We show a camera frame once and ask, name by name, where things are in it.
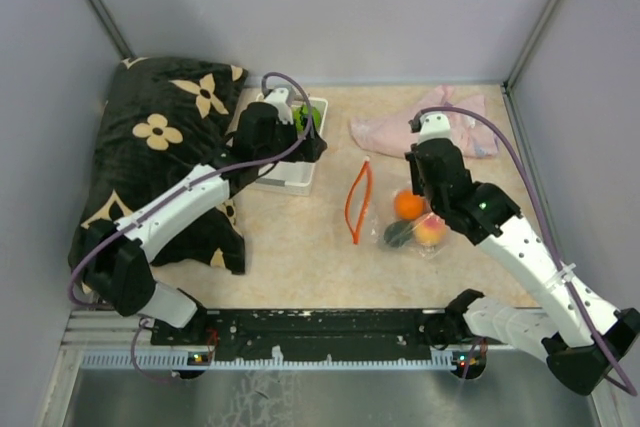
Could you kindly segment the orange fruit toy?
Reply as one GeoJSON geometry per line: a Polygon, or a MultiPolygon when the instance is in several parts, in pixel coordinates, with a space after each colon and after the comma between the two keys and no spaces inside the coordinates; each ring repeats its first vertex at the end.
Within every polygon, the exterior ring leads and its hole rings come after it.
{"type": "Polygon", "coordinates": [[[401,190],[395,195],[393,209],[398,219],[407,221],[416,220],[427,211],[424,198],[411,190],[401,190]]]}

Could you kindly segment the green watermelon ball toy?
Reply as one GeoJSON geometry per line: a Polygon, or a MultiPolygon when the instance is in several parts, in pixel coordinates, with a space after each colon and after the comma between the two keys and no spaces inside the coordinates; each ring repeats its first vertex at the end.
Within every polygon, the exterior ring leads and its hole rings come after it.
{"type": "Polygon", "coordinates": [[[293,120],[298,133],[305,131],[309,116],[312,116],[314,128],[318,131],[322,122],[322,115],[316,107],[302,105],[293,109],[293,120]]]}

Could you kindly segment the peach toy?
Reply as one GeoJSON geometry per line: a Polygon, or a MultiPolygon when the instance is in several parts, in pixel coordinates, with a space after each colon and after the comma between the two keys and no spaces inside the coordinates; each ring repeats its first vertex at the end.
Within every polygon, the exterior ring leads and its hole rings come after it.
{"type": "Polygon", "coordinates": [[[427,247],[439,245],[447,235],[448,227],[434,213],[428,213],[413,222],[415,240],[427,247]]]}

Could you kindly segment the clear orange zip bag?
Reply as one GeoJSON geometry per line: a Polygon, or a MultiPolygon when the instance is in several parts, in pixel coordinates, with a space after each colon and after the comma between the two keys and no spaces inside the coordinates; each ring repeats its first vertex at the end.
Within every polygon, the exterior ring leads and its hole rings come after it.
{"type": "MultiPolygon", "coordinates": [[[[390,248],[384,244],[385,228],[401,220],[396,217],[393,209],[394,197],[401,190],[412,191],[409,179],[376,167],[369,156],[363,159],[344,204],[344,219],[351,242],[356,246],[375,248],[381,252],[432,258],[446,245],[449,228],[444,240],[435,247],[418,243],[414,235],[413,239],[401,248],[390,248]]],[[[433,213],[426,200],[425,203],[425,214],[433,213]]]]}

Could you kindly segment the dark green avocado toy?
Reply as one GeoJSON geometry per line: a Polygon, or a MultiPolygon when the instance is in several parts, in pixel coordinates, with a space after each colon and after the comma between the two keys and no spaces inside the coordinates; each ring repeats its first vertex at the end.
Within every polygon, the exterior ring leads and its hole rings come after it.
{"type": "Polygon", "coordinates": [[[384,244],[390,248],[401,248],[413,239],[411,221],[398,220],[389,224],[383,233],[384,244]]]}

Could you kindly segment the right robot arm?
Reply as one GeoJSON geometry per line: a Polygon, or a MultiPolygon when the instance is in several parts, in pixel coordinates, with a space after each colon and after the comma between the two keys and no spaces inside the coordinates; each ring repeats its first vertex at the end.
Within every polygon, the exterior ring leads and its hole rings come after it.
{"type": "Polygon", "coordinates": [[[416,143],[405,155],[412,187],[454,232],[498,261],[543,310],[520,312],[467,290],[453,302],[448,334],[461,343],[489,337],[543,361],[572,392],[588,396],[639,337],[639,312],[619,309],[556,264],[520,207],[498,186],[472,179],[446,138],[416,143]]]}

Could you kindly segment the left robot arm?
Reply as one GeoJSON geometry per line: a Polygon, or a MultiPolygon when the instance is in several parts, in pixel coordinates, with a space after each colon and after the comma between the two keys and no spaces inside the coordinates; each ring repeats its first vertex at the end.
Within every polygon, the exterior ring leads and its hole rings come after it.
{"type": "Polygon", "coordinates": [[[186,227],[234,197],[267,164],[314,163],[326,150],[314,123],[298,132],[288,106],[252,102],[241,113],[231,145],[217,148],[183,179],[147,205],[116,221],[93,222],[88,252],[74,271],[123,317],[140,315],[172,327],[194,344],[208,331],[203,307],[188,294],[155,280],[150,263],[186,227]]]}

